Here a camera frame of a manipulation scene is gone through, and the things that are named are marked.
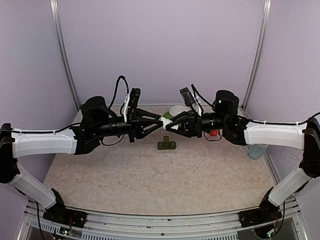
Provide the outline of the small white pill bottle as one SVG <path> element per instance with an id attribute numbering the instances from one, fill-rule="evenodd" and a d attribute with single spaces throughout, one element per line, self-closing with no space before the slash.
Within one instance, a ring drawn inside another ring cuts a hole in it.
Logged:
<path id="1" fill-rule="evenodd" d="M 159 120 L 162 122 L 162 128 L 163 128 L 164 130 L 166 129 L 167 125 L 170 125 L 170 124 L 173 123 L 173 121 L 172 121 L 171 119 L 166 118 L 166 117 L 163 117 L 163 116 L 161 116 L 161 117 L 159 118 Z M 171 125 L 169 128 L 170 128 L 170 129 L 173 129 L 173 130 L 177 130 L 177 129 L 179 128 L 179 124 Z"/>

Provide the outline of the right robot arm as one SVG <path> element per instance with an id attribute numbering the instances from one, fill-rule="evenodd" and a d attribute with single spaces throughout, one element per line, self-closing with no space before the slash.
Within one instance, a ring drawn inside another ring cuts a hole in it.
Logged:
<path id="1" fill-rule="evenodd" d="M 302 161 L 280 183 L 265 194 L 256 210 L 256 218 L 266 222 L 279 207 L 312 178 L 320 176 L 320 124 L 312 116 L 303 122 L 262 122 L 238 115 L 239 98 L 228 90 L 219 90 L 212 112 L 184 111 L 163 127 L 184 137 L 202 137 L 204 132 L 221 130 L 222 137 L 234 145 L 283 146 L 303 151 Z"/>

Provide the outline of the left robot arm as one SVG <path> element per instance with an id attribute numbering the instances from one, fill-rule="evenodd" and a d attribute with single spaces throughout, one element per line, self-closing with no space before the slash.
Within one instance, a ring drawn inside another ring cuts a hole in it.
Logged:
<path id="1" fill-rule="evenodd" d="M 105 137 L 127 135 L 132 143 L 161 128 L 161 116 L 131 106 L 122 116 L 107 107 L 102 96 L 88 99 L 80 108 L 81 123 L 60 130 L 22 130 L 4 123 L 0 128 L 0 182 L 9 184 L 43 206 L 57 221 L 70 218 L 57 190 L 48 188 L 18 162 L 20 157 L 67 154 L 85 155 Z"/>

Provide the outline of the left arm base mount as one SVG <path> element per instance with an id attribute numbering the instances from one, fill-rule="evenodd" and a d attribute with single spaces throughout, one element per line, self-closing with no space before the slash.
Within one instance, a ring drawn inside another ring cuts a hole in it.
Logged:
<path id="1" fill-rule="evenodd" d="M 66 208 L 65 203 L 57 190 L 51 188 L 55 196 L 55 203 L 49 208 L 45 208 L 43 218 L 55 223 L 68 225 L 69 227 L 84 228 L 87 220 L 87 213 L 80 210 Z"/>

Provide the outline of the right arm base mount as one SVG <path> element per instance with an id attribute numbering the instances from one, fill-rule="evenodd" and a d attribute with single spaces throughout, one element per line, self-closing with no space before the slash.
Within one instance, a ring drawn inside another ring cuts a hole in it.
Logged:
<path id="1" fill-rule="evenodd" d="M 257 208 L 243 210 L 238 213 L 242 228 L 260 225 L 282 218 L 280 207 L 273 205 L 269 201 L 269 194 L 272 189 L 273 187 L 267 191 Z"/>

